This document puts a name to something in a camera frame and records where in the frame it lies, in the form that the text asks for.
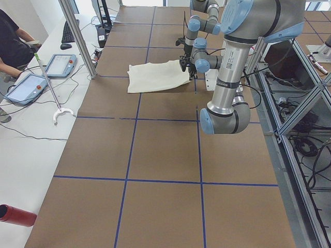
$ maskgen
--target grid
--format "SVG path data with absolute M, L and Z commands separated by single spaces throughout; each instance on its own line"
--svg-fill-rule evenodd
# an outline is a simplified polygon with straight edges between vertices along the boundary
M 131 22 L 115 24 L 114 32 L 119 30 L 116 27 L 123 25 L 141 25 L 146 30 L 150 27 L 148 44 L 141 47 L 134 46 L 130 44 L 132 40 L 129 40 L 127 46 L 110 45 L 121 37 L 120 35 L 110 35 L 98 66 L 100 76 L 97 76 L 89 86 L 26 247 L 44 247 L 45 245 L 63 247 L 69 242 L 77 247 L 91 247 L 92 245 L 114 248 L 146 246 L 206 248 L 219 247 L 220 241 L 224 247 L 243 245 L 248 245 L 247 247 L 266 247 L 266 245 L 271 245 L 268 247 L 295 247 L 255 110 L 252 111 L 251 122 L 243 134 L 212 137 L 203 134 L 199 127 L 198 109 L 204 107 L 212 96 L 212 93 L 206 92 L 202 86 L 204 84 L 203 75 L 200 75 L 199 79 L 194 80 L 189 86 L 181 86 L 179 89 L 160 93 L 126 94 L 129 78 L 125 74 L 128 63 L 147 63 L 152 58 L 152 52 L 156 50 L 158 52 L 166 51 L 165 56 L 171 52 L 174 54 L 182 52 L 182 48 L 174 48 L 172 45 L 169 47 L 152 45 L 152 43 L 157 44 L 156 40 L 160 37 L 156 33 L 156 26 L 169 27 L 172 29 L 169 32 L 178 27 L 181 28 L 181 25 L 176 23 L 178 20 L 168 20 L 170 23 L 161 24 L 162 12 L 173 13 L 175 16 L 175 13 L 183 13 L 183 10 L 186 10 L 187 13 L 194 14 L 188 8 L 145 7 L 138 8 L 141 12 L 135 10 L 137 9 L 129 7 L 120 9 L 119 20 L 130 20 L 128 14 L 132 14 L 132 11 L 139 15 L 132 18 Z M 145 20 L 151 17 L 151 22 L 134 23 L 135 20 L 139 20 L 140 16 Z M 140 39 L 146 40 L 146 37 L 139 37 L 138 33 L 136 36 L 139 40 L 137 42 L 141 42 Z M 119 54 L 123 55 L 121 60 L 124 61 L 118 61 L 120 66 L 110 69 L 109 64 L 118 59 Z M 134 54 L 135 58 L 128 59 L 130 54 Z M 244 95 L 250 104 L 254 104 L 249 91 L 246 90 Z M 169 137 L 160 134 L 160 130 Z M 243 144 L 238 140 L 251 140 L 251 142 Z M 178 145 L 180 151 L 170 147 L 172 143 Z M 155 147 L 159 144 L 165 144 L 165 147 L 156 149 Z M 233 147 L 227 148 L 223 153 L 215 148 L 215 146 L 224 148 L 226 144 Z M 249 146 L 254 145 L 256 145 L 254 150 L 257 154 L 261 153 L 259 155 L 261 158 L 250 152 L 252 148 Z M 145 152 L 145 147 L 154 152 Z M 167 156 L 153 154 L 163 149 L 169 152 L 169 161 L 162 160 L 166 160 Z M 238 156 L 229 154 L 231 152 L 238 153 Z M 148 155 L 148 159 L 144 158 L 142 153 Z M 106 169 L 107 165 L 112 165 L 114 168 Z M 164 166 L 168 166 L 170 169 L 162 169 Z M 89 198 L 90 196 L 90 194 L 85 195 L 81 189 L 89 189 L 97 194 L 94 184 L 99 189 L 99 185 L 102 183 L 103 192 L 107 192 L 105 187 L 112 188 L 116 185 L 116 191 L 110 190 L 106 193 L 113 197 L 106 205 L 116 206 L 117 209 L 113 210 L 113 213 L 104 213 L 105 217 L 112 220 L 108 225 L 98 218 L 97 233 L 102 233 L 98 238 L 90 227 L 93 226 L 92 222 L 78 221 L 80 216 L 77 215 L 75 218 L 74 216 L 75 211 L 82 211 L 75 210 L 80 203 L 76 198 L 79 198 L 78 196 Z M 181 192 L 182 198 L 175 201 L 173 195 L 178 192 Z M 141 199 L 136 199 L 139 197 L 135 193 L 140 194 Z M 104 204 L 106 200 L 103 200 L 103 197 L 97 205 Z M 256 199 L 250 201 L 246 197 L 256 197 Z M 167 199 L 173 200 L 173 204 L 169 204 Z M 238 199 L 243 199 L 243 202 L 237 202 Z M 72 209 L 70 206 L 64 207 L 61 204 L 66 201 L 72 204 Z M 167 212 L 168 209 L 172 209 L 172 206 L 177 205 L 184 205 L 185 208 L 178 207 L 178 209 L 175 208 L 175 211 Z M 162 211 L 158 212 L 158 207 L 168 214 L 167 217 L 171 220 L 169 225 L 174 226 L 173 230 L 165 225 L 167 220 L 162 218 Z M 231 207 L 235 209 L 235 213 L 232 213 Z M 222 210 L 230 214 L 233 219 L 228 220 L 227 214 L 222 214 Z M 52 216 L 54 212 L 63 213 L 63 219 L 54 219 Z M 175 216 L 184 220 L 177 221 Z M 218 218 L 221 218 L 221 226 L 217 221 L 213 221 Z M 133 222 L 135 226 L 132 227 L 131 219 L 136 220 L 139 224 Z M 69 227 L 76 228 L 71 231 L 69 228 L 69 233 L 79 233 L 81 229 L 87 229 L 93 238 L 75 237 L 57 230 L 59 225 L 66 222 L 69 222 Z M 245 224 L 252 225 L 262 231 L 264 235 Z M 49 231 L 48 235 L 45 235 L 47 225 Z M 103 225 L 105 226 L 104 233 L 100 230 Z M 151 233 L 145 234 L 143 231 L 137 230 L 139 228 Z M 154 228 L 164 231 L 166 234 L 155 234 L 153 233 Z M 277 238 L 272 238 L 275 229 L 278 232 Z M 183 235 L 179 235 L 177 231 L 182 231 Z

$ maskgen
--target monitor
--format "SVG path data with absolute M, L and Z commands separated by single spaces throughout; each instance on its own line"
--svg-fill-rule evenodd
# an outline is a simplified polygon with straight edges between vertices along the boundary
M 96 15 L 99 19 L 99 22 L 101 24 L 101 27 L 104 28 L 107 33 L 109 33 L 110 30 L 112 29 L 113 25 L 112 25 L 112 22 L 110 20 L 106 0 L 101 0 L 101 5 L 100 5 L 100 2 L 99 2 L 100 0 L 91 0 L 91 1 L 92 1 L 92 6 L 94 8 L 94 11 L 95 11 L 95 13 L 96 13 Z M 106 16 L 105 20 L 102 16 L 101 8 L 103 8 L 103 10 L 104 10 L 104 14 Z

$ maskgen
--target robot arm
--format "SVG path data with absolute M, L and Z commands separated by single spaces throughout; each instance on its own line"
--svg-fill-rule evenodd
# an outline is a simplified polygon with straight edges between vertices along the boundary
M 185 55 L 180 57 L 180 66 L 182 67 L 182 71 L 185 71 L 187 66 L 189 67 L 190 79 L 192 80 L 197 78 L 197 70 L 194 65 L 194 60 L 191 59 L 191 55 L 194 48 L 194 41 L 197 39 L 199 31 L 218 35 L 221 30 L 221 25 L 218 23 L 219 6 L 215 0 L 192 0 L 190 8 L 199 12 L 208 13 L 207 20 L 203 20 L 199 16 L 193 15 L 188 22 L 186 36 L 178 38 L 176 42 L 177 46 L 184 44 Z M 204 54 L 204 51 L 199 51 L 198 53 L 200 56 Z M 213 67 L 216 63 L 212 63 L 211 65 L 212 69 L 219 69 L 220 63 L 217 63 L 217 67 Z
M 205 1 L 191 5 L 202 9 Z M 226 42 L 212 100 L 200 112 L 207 134 L 238 133 L 250 121 L 250 109 L 238 90 L 249 49 L 259 37 L 266 43 L 285 41 L 301 34 L 305 0 L 230 0 L 222 15 Z

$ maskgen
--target white desk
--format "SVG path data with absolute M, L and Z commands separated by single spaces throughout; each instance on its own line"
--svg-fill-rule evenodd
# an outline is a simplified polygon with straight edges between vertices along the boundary
M 87 16 L 77 15 L 77 18 L 80 20 L 80 29 L 91 22 L 91 18 Z M 73 72 L 75 73 L 84 62 L 75 43 L 72 43 L 71 49 L 60 50 L 64 22 L 63 18 L 38 51 L 38 55 L 46 65 L 54 53 L 75 54 L 78 58 Z M 98 47 L 95 27 L 87 26 L 82 30 L 82 34 L 89 53 L 92 54 L 95 49 L 93 45 Z M 38 63 L 33 58 L 28 67 L 36 65 Z M 33 72 L 41 74 L 40 69 Z M 76 115 L 89 85 L 86 67 L 83 66 L 73 79 L 79 82 L 79 85 L 63 107 L 72 109 Z M 53 86 L 56 86 L 63 81 L 52 80 L 51 82 Z M 59 101 L 65 102 L 76 85 L 74 81 L 68 80 L 55 87 Z M 53 97 L 51 92 L 47 91 L 37 101 L 50 100 L 53 100 Z M 2 106 L 2 108 L 7 113 L 20 109 L 13 105 Z M 55 103 L 33 103 L 24 110 L 12 114 L 12 120 L 4 125 L 30 136 L 67 139 L 75 117 L 70 113 L 58 116 L 58 124 L 55 126 L 53 114 L 56 110 Z M 65 144 L 64 141 L 25 138 L 17 132 L 0 127 L 0 204 L 8 204 L 38 214 Z M 23 248 L 31 230 L 32 227 L 0 222 L 0 247 Z

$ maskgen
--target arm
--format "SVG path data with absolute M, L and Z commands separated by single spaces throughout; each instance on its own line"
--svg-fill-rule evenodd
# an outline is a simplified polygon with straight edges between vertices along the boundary
M 22 73 L 22 71 L 12 67 L 12 66 L 9 66 L 9 65 L 6 65 L 2 59 L 0 58 L 0 71 L 8 74 L 8 75 L 11 75 L 11 76 L 14 76 L 15 78 Z
M 16 30 L 16 34 L 18 35 L 18 37 L 20 37 L 21 39 L 25 40 L 25 41 L 34 41 L 35 39 L 25 30 L 19 28 Z
M 207 134 L 239 133 L 250 121 L 250 109 L 238 89 L 249 49 L 259 37 L 265 43 L 293 39 L 303 31 L 304 0 L 229 0 L 222 14 L 225 53 L 212 100 L 200 112 Z M 211 57 L 194 61 L 205 72 Z

